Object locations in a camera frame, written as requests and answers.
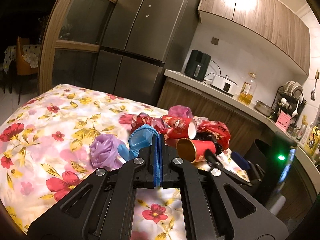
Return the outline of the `wall socket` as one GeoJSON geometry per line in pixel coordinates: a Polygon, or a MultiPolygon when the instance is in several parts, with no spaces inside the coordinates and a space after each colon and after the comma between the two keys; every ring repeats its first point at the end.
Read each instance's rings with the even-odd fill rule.
{"type": "Polygon", "coordinates": [[[215,38],[215,37],[212,37],[212,39],[211,39],[211,44],[217,46],[217,45],[219,44],[219,39],[218,39],[218,38],[215,38]]]}

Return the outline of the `pink plastic bag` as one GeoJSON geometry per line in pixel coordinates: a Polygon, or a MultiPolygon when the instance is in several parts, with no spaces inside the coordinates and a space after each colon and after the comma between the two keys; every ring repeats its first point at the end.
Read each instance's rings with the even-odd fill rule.
{"type": "Polygon", "coordinates": [[[168,116],[179,118],[193,118],[191,109],[182,105],[170,107],[168,110],[168,116]]]}

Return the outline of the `blue plastic glove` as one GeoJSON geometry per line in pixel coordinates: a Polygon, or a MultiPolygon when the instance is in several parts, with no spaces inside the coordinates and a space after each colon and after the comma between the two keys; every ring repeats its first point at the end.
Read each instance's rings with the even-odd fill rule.
{"type": "Polygon", "coordinates": [[[134,130],[129,136],[129,148],[126,146],[118,146],[118,153],[125,160],[135,159],[139,155],[142,148],[152,146],[153,150],[153,185],[160,187],[162,182],[162,141],[160,134],[150,125],[144,124],[134,130]]]}

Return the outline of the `white ladle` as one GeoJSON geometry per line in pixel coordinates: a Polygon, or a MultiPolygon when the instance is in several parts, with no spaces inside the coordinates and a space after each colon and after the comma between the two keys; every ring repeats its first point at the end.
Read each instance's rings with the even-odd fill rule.
{"type": "Polygon", "coordinates": [[[299,103],[300,103],[300,100],[297,101],[295,110],[292,112],[291,118],[294,118],[298,114],[299,103]]]}

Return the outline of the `red snack packet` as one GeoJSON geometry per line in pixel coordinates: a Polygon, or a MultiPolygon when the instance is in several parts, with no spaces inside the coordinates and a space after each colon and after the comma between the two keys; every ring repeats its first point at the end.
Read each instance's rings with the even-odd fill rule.
{"type": "Polygon", "coordinates": [[[231,134],[223,122],[202,120],[197,124],[197,131],[212,134],[223,151],[229,148],[231,134]]]}

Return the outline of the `purple plastic bag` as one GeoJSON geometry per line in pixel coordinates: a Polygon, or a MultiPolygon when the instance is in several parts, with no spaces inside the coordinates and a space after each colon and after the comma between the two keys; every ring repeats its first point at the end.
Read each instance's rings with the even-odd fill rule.
{"type": "Polygon", "coordinates": [[[118,153],[118,147],[125,144],[112,134],[101,134],[95,137],[89,146],[89,157],[92,166],[95,168],[105,168],[116,170],[121,168],[123,162],[118,153]]]}

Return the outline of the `white rice cooker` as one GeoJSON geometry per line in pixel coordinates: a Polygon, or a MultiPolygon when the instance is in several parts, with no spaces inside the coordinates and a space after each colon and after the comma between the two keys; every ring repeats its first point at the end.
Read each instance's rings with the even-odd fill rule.
{"type": "Polygon", "coordinates": [[[228,75],[214,75],[210,86],[233,97],[238,85],[228,75]]]}

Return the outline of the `red paper cup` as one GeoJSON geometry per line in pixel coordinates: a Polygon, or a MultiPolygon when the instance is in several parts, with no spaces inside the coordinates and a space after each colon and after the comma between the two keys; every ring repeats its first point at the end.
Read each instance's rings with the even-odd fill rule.
{"type": "Polygon", "coordinates": [[[205,161],[204,153],[210,150],[215,153],[216,147],[212,141],[190,140],[182,138],[176,142],[178,156],[191,163],[205,161]]]}
{"type": "Polygon", "coordinates": [[[197,133],[196,121],[193,118],[182,118],[176,116],[162,116],[167,125],[167,136],[170,139],[194,139],[197,133]]]}

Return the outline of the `floral tablecloth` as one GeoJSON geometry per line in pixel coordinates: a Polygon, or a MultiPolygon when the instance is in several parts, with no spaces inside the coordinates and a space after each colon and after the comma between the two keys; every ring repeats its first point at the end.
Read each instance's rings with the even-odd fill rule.
{"type": "Polygon", "coordinates": [[[25,236],[29,225],[96,168],[95,137],[112,134],[129,148],[131,120],[168,110],[103,92],[58,85],[19,107],[1,124],[4,217],[25,236]]]}

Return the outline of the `cooking oil bottle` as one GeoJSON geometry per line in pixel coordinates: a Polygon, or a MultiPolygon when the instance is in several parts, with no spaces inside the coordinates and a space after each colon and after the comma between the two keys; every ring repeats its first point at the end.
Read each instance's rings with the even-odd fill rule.
{"type": "Polygon", "coordinates": [[[254,73],[248,73],[248,77],[244,81],[242,88],[240,90],[240,94],[238,96],[238,100],[247,106],[250,105],[252,99],[253,99],[253,94],[256,89],[256,75],[254,73]]]}

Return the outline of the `wooden lower cabinet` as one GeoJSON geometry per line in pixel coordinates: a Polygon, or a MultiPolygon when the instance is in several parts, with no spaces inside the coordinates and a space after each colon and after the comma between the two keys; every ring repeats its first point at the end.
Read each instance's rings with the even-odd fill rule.
{"type": "MultiPolygon", "coordinates": [[[[240,155],[245,155],[255,139],[272,144],[275,133],[267,124],[199,89],[166,77],[157,106],[169,109],[174,105],[189,107],[195,116],[225,123],[231,134],[230,149],[240,155]]],[[[284,222],[301,221],[316,199],[316,190],[298,159],[291,165],[281,194],[286,203],[277,216],[284,222]]]]}

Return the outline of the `wooden upper cabinet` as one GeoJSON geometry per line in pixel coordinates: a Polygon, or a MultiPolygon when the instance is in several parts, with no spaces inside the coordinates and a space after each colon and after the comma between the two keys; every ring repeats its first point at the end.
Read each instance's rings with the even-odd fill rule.
{"type": "Polygon", "coordinates": [[[292,72],[308,76],[310,31],[279,0],[201,0],[202,23],[226,27],[272,54],[292,72]]]}

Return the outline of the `hanging spatula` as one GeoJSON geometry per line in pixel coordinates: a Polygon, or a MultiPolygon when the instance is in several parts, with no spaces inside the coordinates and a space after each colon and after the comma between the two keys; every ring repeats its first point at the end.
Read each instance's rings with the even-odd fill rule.
{"type": "Polygon", "coordinates": [[[310,99],[311,101],[315,101],[316,99],[316,87],[317,87],[317,81],[319,80],[319,70],[316,70],[315,72],[315,85],[311,91],[310,99]]]}

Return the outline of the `steel bowl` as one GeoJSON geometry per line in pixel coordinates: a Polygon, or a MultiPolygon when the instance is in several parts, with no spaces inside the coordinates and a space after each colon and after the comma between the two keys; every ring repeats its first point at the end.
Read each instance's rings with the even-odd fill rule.
{"type": "Polygon", "coordinates": [[[254,109],[268,118],[274,113],[274,110],[271,107],[259,100],[256,101],[254,109]]]}

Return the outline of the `black dish rack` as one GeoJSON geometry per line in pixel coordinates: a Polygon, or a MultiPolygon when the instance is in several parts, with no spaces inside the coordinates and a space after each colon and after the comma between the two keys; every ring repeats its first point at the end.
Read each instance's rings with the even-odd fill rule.
{"type": "Polygon", "coordinates": [[[272,114],[271,119],[276,121],[281,112],[291,116],[292,112],[295,110],[298,100],[300,100],[298,114],[291,119],[288,128],[289,132],[296,127],[298,118],[306,106],[306,100],[304,99],[303,95],[303,87],[295,81],[287,81],[285,85],[278,88],[272,103],[271,108],[274,110],[274,113],[272,114]]]}

